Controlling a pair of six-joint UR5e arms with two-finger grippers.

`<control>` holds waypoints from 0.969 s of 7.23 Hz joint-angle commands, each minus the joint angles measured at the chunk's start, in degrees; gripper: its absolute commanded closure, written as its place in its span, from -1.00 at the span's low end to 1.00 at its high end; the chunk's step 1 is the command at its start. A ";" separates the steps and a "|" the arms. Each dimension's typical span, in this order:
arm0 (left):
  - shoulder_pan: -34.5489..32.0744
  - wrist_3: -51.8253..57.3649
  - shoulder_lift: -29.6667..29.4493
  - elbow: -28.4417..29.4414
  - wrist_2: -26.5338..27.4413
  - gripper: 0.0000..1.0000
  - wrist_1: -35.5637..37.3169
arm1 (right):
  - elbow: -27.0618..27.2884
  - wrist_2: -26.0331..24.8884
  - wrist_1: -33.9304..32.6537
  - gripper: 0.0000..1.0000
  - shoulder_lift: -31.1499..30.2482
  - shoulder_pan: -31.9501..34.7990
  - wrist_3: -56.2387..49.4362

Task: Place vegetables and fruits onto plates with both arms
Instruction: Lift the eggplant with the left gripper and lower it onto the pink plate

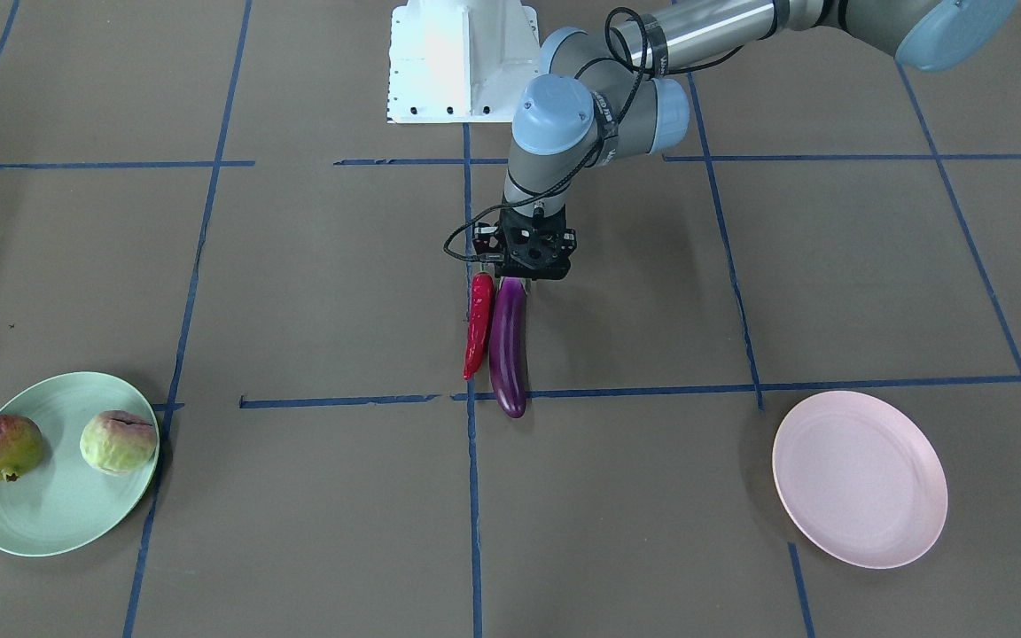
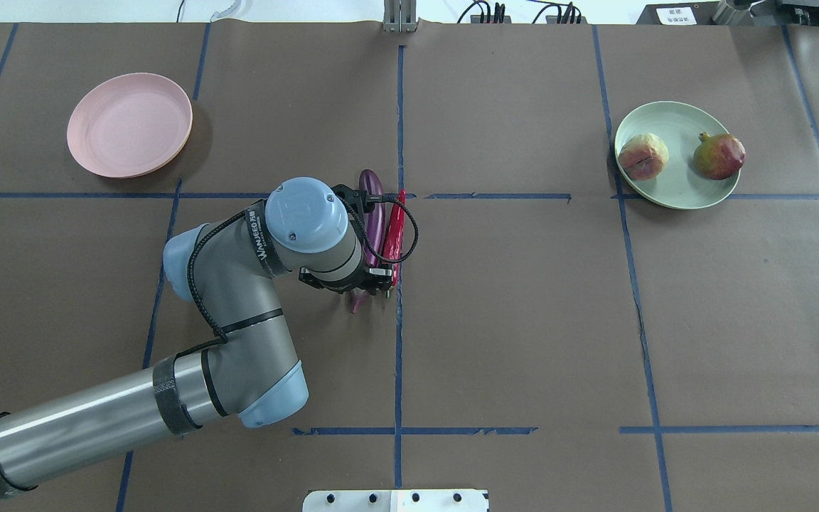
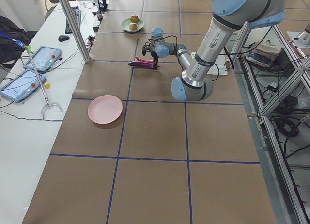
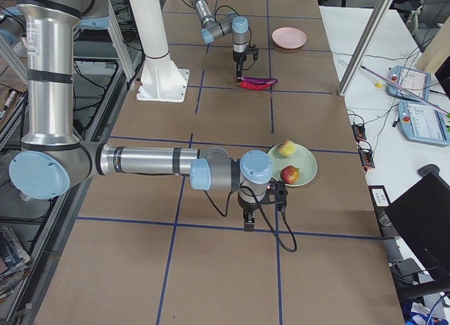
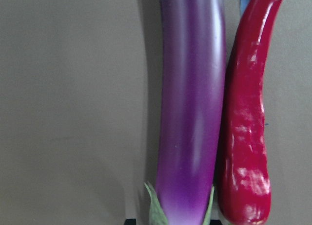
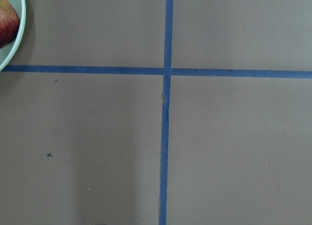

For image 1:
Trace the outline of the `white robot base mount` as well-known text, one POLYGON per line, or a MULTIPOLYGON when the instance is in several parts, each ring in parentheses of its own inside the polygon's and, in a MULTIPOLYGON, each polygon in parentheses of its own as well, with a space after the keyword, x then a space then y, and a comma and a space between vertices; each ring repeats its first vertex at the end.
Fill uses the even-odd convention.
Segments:
POLYGON ((510 122, 542 41, 521 1, 409 1, 390 16, 386 121, 510 122))

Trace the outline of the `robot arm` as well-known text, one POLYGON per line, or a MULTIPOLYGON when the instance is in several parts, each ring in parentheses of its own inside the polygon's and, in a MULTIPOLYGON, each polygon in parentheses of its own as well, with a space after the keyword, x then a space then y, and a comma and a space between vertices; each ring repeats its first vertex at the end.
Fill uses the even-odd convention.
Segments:
POLYGON ((516 101, 503 196, 461 226, 470 253, 498 277, 560 280, 578 246, 567 193, 580 171, 655 154, 683 140, 691 101, 678 76, 726 62, 746 44, 827 26, 936 72, 971 57, 1004 24, 1012 1, 681 1, 655 12, 617 7, 591 34, 564 27, 544 40, 539 72, 516 101))

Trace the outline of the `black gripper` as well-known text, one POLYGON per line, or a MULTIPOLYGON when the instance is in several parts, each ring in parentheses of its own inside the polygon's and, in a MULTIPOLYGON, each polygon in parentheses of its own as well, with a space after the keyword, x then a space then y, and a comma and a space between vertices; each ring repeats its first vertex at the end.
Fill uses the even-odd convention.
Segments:
POLYGON ((564 207, 552 215, 502 210, 498 222, 479 222, 473 230, 479 262, 500 278, 562 280, 576 247, 576 231, 567 225, 564 207))

